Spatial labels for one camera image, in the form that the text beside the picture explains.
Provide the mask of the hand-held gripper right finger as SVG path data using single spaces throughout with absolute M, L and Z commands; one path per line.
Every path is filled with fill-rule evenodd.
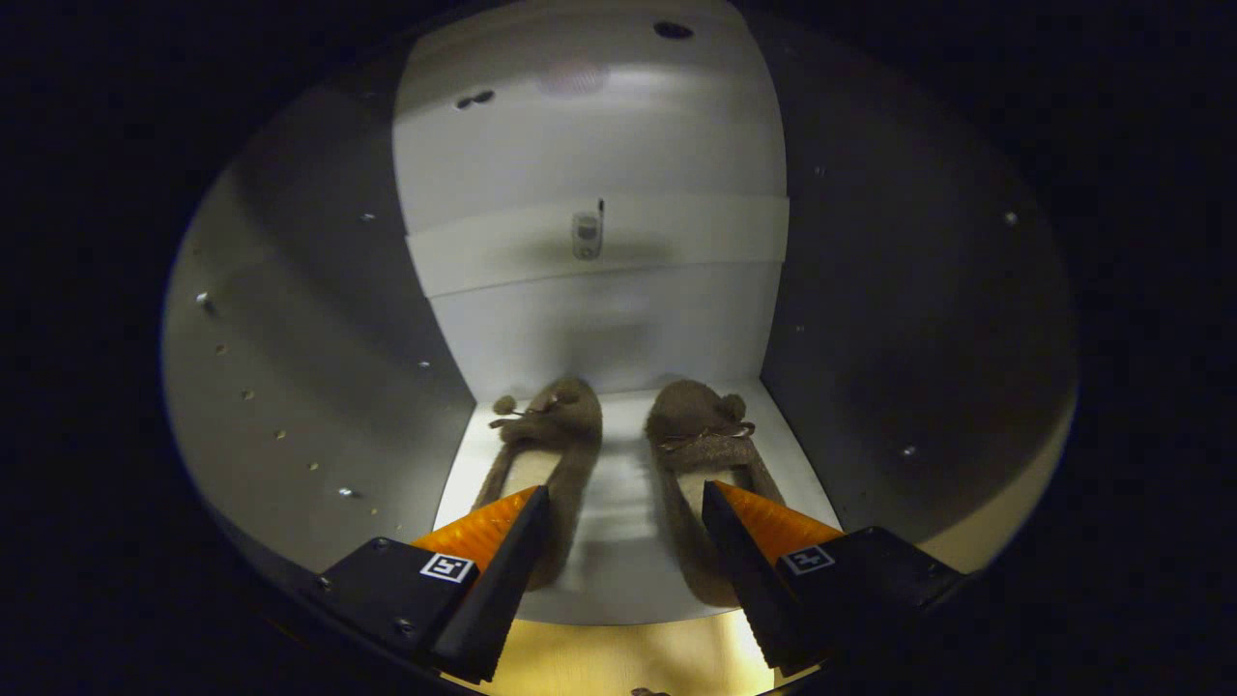
M 964 582 L 880 525 L 845 533 L 724 481 L 704 486 L 703 520 L 764 661 L 785 674 L 884 651 Z

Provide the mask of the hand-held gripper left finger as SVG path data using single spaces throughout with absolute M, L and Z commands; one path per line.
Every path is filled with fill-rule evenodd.
M 396 661 L 489 682 L 548 541 L 546 485 L 406 543 L 374 537 L 315 574 L 314 605 Z

